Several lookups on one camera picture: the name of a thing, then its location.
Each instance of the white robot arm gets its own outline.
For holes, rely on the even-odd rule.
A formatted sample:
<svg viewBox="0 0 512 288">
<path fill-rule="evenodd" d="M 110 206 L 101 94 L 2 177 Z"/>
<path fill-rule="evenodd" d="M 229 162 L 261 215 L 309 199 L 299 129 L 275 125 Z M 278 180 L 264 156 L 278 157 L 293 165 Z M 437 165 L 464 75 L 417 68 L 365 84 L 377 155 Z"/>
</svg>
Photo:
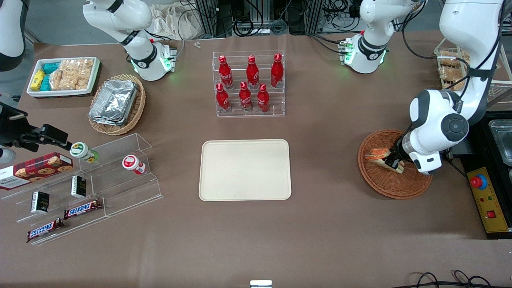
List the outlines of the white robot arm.
<svg viewBox="0 0 512 288">
<path fill-rule="evenodd" d="M 441 167 L 440 152 L 463 141 L 487 109 L 487 94 L 498 59 L 503 0 L 447 0 L 439 23 L 442 34 L 467 51 L 471 64 L 462 91 L 423 90 L 411 102 L 413 130 L 391 149 L 385 163 L 396 169 L 410 159 L 419 172 Z"/>
<path fill-rule="evenodd" d="M 346 53 L 343 63 L 363 74 L 377 70 L 393 36 L 392 21 L 425 3 L 425 0 L 362 0 L 359 13 L 368 29 L 341 43 Z"/>
<path fill-rule="evenodd" d="M 144 29 L 152 22 L 151 10 L 140 0 L 93 0 L 83 5 L 87 22 L 124 46 L 135 71 L 148 81 L 172 70 L 169 46 L 152 43 Z"/>
<path fill-rule="evenodd" d="M 16 68 L 25 56 L 29 0 L 0 0 L 0 71 Z"/>
</svg>

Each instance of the red button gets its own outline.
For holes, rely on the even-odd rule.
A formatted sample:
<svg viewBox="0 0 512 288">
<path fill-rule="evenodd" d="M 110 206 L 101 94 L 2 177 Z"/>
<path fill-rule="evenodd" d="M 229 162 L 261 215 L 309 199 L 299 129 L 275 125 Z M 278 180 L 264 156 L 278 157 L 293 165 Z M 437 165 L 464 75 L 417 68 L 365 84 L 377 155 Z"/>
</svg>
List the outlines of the red button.
<svg viewBox="0 0 512 288">
<path fill-rule="evenodd" d="M 480 178 L 478 176 L 472 177 L 470 180 L 470 183 L 471 183 L 471 186 L 473 186 L 474 188 L 480 188 L 483 185 L 482 178 Z"/>
<path fill-rule="evenodd" d="M 488 218 L 496 218 L 496 213 L 494 213 L 494 210 L 487 211 L 487 217 Z"/>
</svg>

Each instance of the coca-cola bottle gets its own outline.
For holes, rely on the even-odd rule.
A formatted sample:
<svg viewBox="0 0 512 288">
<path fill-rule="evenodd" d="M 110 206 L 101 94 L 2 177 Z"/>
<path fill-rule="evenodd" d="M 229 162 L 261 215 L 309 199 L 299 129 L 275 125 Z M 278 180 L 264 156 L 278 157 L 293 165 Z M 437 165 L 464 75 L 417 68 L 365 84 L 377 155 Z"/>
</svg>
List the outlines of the coca-cola bottle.
<svg viewBox="0 0 512 288">
<path fill-rule="evenodd" d="M 240 83 L 240 93 L 238 96 L 240 97 L 242 110 L 244 110 L 244 112 L 250 112 L 252 110 L 251 91 L 247 89 L 247 82 L 242 81 Z"/>
<path fill-rule="evenodd" d="M 270 85 L 274 88 L 282 88 L 283 87 L 283 74 L 284 74 L 284 67 L 283 63 L 281 63 L 281 60 L 283 59 L 283 56 L 279 53 L 276 53 L 274 55 L 274 64 L 272 64 L 272 68 L 270 69 Z"/>
<path fill-rule="evenodd" d="M 221 77 L 221 82 L 224 85 L 226 90 L 233 89 L 233 74 L 231 73 L 231 67 L 228 65 L 226 56 L 219 56 L 219 75 Z"/>
<path fill-rule="evenodd" d="M 270 97 L 268 96 L 267 86 L 265 83 L 260 84 L 260 91 L 258 92 L 258 107 L 260 107 L 261 112 L 268 112 L 268 101 Z"/>
<path fill-rule="evenodd" d="M 256 90 L 260 85 L 260 71 L 256 66 L 256 58 L 254 55 L 247 57 L 247 82 L 249 82 L 249 90 Z"/>
<path fill-rule="evenodd" d="M 229 103 L 229 96 L 224 91 L 224 87 L 221 83 L 217 83 L 217 103 L 219 104 L 219 110 L 221 113 L 231 112 L 231 104 Z"/>
</svg>

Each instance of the beige tray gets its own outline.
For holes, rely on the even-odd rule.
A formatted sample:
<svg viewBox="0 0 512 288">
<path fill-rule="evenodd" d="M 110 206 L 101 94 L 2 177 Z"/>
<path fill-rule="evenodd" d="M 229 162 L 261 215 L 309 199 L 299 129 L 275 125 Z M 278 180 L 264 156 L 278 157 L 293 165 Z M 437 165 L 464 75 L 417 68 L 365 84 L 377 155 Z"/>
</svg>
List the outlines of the beige tray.
<svg viewBox="0 0 512 288">
<path fill-rule="evenodd" d="M 203 144 L 201 200 L 286 200 L 290 196 L 290 152 L 286 140 L 223 140 Z"/>
</svg>

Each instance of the white bottle with green label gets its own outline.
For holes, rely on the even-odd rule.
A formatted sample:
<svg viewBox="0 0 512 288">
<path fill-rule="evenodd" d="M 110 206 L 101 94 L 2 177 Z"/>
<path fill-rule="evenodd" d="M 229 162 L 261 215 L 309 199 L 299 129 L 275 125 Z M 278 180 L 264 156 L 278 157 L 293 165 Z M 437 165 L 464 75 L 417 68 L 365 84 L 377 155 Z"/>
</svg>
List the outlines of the white bottle with green label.
<svg viewBox="0 0 512 288">
<path fill-rule="evenodd" d="M 77 142 L 71 146 L 71 150 L 69 151 L 71 156 L 76 157 L 80 160 L 84 160 L 85 162 L 92 163 L 98 159 L 98 152 L 89 149 L 87 144 L 84 142 Z"/>
</svg>

